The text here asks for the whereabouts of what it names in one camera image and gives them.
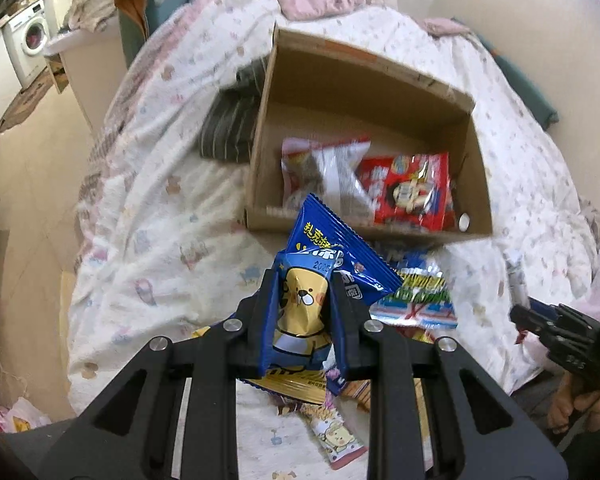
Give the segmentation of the person's right hand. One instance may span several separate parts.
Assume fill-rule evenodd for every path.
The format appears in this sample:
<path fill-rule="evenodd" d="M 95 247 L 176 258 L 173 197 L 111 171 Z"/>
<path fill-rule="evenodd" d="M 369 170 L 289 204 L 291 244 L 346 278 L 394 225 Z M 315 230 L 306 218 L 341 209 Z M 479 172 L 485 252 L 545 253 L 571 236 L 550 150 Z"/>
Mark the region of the person's right hand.
<path fill-rule="evenodd" d="M 547 413 L 547 426 L 553 434 L 563 434 L 575 413 L 586 416 L 585 429 L 600 430 L 600 390 L 586 391 L 582 379 L 565 372 Z"/>

